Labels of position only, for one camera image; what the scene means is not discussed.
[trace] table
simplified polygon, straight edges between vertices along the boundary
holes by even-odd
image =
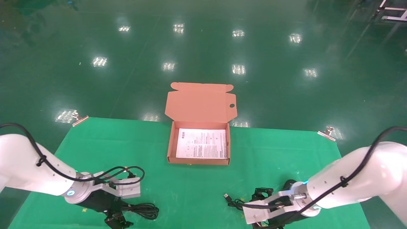
[[[127,201],[155,203],[160,214],[146,220],[126,212],[134,229],[250,229],[223,194],[248,201],[256,187],[279,190],[287,179],[304,181],[340,158],[336,143],[316,132],[231,127],[229,166],[169,164],[170,129],[170,123],[89,118],[68,132],[55,155],[80,172],[117,165],[144,168],[141,197]],[[104,214],[70,205],[60,196],[31,193],[9,229],[106,229],[104,219]],[[360,204],[354,204],[323,209],[317,217],[285,228],[369,225]]]

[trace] black cable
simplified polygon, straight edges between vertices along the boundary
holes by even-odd
[[[111,183],[112,185],[133,185],[133,184],[139,183],[142,179],[144,179],[145,172],[144,172],[144,170],[143,170],[142,168],[140,168],[140,167],[138,167],[138,166],[130,166],[130,167],[127,167],[127,168],[126,168],[126,167],[123,167],[123,166],[116,166],[116,167],[113,167],[113,168],[109,169],[108,171],[105,171],[104,173],[102,173],[102,174],[100,174],[100,175],[98,175],[98,176],[91,177],[91,178],[87,178],[87,179],[79,179],[79,178],[75,178],[75,177],[70,177],[70,176],[68,176],[68,175],[66,175],[66,174],[63,174],[63,173],[62,173],[61,171],[59,171],[58,169],[56,169],[56,168],[48,161],[47,157],[46,157],[46,156],[41,152],[41,150],[38,148],[38,146],[37,146],[37,144],[36,144],[36,142],[35,142],[33,136],[30,134],[30,132],[28,132],[28,130],[27,130],[26,128],[24,128],[22,125],[17,124],[17,123],[5,123],[5,124],[0,125],[0,129],[3,128],[3,127],[6,127],[6,126],[14,126],[14,127],[17,127],[17,128],[19,128],[19,129],[26,135],[26,137],[27,137],[28,140],[30,141],[31,145],[33,146],[34,150],[35,150],[35,151],[37,152],[37,154],[39,155],[40,160],[39,160],[39,162],[37,163],[37,166],[41,166],[42,163],[45,163],[45,164],[46,164],[52,171],[54,171],[56,174],[58,174],[58,175],[60,175],[60,176],[62,176],[62,177],[64,177],[64,178],[66,178],[66,179],[68,179],[68,180],[71,180],[71,181],[78,181],[78,182],[95,181],[95,180],[98,180],[98,179],[107,180],[107,179],[110,179],[110,178],[112,178],[112,177],[115,177],[115,176],[117,176],[118,174],[120,174],[120,173],[122,173],[122,172],[124,172],[124,171],[127,171],[127,170],[129,170],[129,169],[132,169],[132,168],[139,169],[139,170],[142,172],[142,176],[140,177],[139,180],[134,181],[134,182],[128,182],[128,183],[114,183],[114,182],[110,182],[110,183]],[[113,170],[116,170],[116,169],[121,169],[121,170],[118,171],[117,173],[111,175],[111,176],[108,176],[108,177],[104,177],[104,178],[103,178],[103,176],[105,176],[105,175],[108,174],[109,172],[111,172],[111,171],[113,171]]]
[[[131,211],[141,215],[148,220],[154,220],[158,217],[160,211],[153,203],[142,203],[136,205],[125,204],[122,206],[122,211]]]
[[[278,228],[278,227],[282,227],[287,223],[290,223],[293,219],[295,219],[296,217],[298,217],[301,213],[303,213],[304,211],[306,211],[308,208],[312,207],[314,204],[316,204],[318,201],[320,201],[322,198],[324,198],[325,196],[329,195],[330,193],[332,193],[333,191],[337,190],[340,187],[346,187],[348,185],[348,182],[350,180],[352,180],[357,174],[360,173],[360,171],[362,171],[362,169],[367,165],[367,163],[369,162],[370,158],[373,155],[374,149],[377,147],[377,145],[379,144],[379,142],[385,137],[387,136],[389,133],[396,131],[396,130],[402,130],[402,131],[407,131],[407,127],[403,127],[403,126],[393,126],[390,127],[386,130],[384,130],[383,132],[381,132],[381,134],[379,134],[379,136],[373,141],[372,145],[370,146],[368,152],[366,153],[365,157],[363,158],[362,162],[359,164],[359,166],[355,169],[355,171],[353,171],[353,173],[348,176],[348,177],[339,177],[339,180],[341,182],[337,183],[335,186],[333,186],[332,188],[328,189],[326,192],[322,193],[319,197],[317,197],[315,200],[311,201],[309,204],[307,204],[305,207],[303,207],[301,210],[297,211],[294,215],[292,215],[290,218],[287,218],[286,220],[284,220],[282,223],[280,223],[279,225],[276,226],[267,226],[267,227],[262,227],[262,229],[274,229],[274,228]]]
[[[243,211],[243,207],[254,208],[254,209],[273,209],[273,208],[282,206],[281,204],[280,205],[251,205],[251,204],[246,204],[241,199],[235,199],[233,201],[232,198],[227,194],[225,194],[223,196],[225,197],[225,200],[228,203],[229,207],[235,207],[239,211]]]

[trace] cable tie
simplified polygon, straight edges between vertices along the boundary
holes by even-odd
[[[344,176],[341,176],[341,183],[342,183],[341,186],[344,188],[349,185],[347,182],[345,182],[345,179],[346,178]]]
[[[35,164],[37,167],[40,167],[42,165],[42,163],[45,161],[45,159],[47,158],[47,156],[43,156],[38,160],[38,163]]]

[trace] metal frame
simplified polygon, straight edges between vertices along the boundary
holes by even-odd
[[[384,9],[384,10],[404,11],[404,13],[403,13],[403,15],[401,17],[383,16],[382,19],[383,20],[396,20],[396,21],[407,22],[407,9],[405,9],[405,8],[394,8],[394,7],[383,7],[383,5],[386,3],[386,1],[387,0],[382,1],[379,8],[377,9],[377,12],[380,12],[381,9]]]

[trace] metal clip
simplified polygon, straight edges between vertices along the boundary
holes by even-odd
[[[336,141],[335,138],[331,137],[331,134],[332,134],[332,131],[333,131],[333,130],[334,130],[334,129],[333,129],[332,126],[328,126],[324,132],[318,131],[318,134],[321,135],[321,136],[324,136],[324,137],[328,138],[328,139],[331,140],[331,141]]]
[[[79,116],[78,112],[75,112],[75,113],[72,115],[72,117],[77,120],[74,124],[72,124],[73,127],[75,127],[75,126],[81,124],[82,122],[84,122],[85,120],[87,120],[87,119],[89,118],[89,116],[87,116],[87,115],[86,115],[85,117],[81,118],[81,117]]]

